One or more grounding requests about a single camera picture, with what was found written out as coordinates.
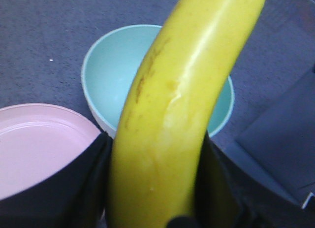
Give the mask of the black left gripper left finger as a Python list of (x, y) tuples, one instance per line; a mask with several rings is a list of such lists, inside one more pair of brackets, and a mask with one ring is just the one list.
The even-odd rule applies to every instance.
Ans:
[(113, 140), (101, 133), (65, 168), (0, 202), (2, 228), (95, 228), (105, 209)]

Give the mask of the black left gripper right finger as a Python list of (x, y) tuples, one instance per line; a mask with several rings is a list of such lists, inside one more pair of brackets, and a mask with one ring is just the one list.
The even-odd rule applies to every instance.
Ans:
[(259, 228), (260, 218), (236, 199), (206, 132), (194, 189), (194, 217), (201, 228)]

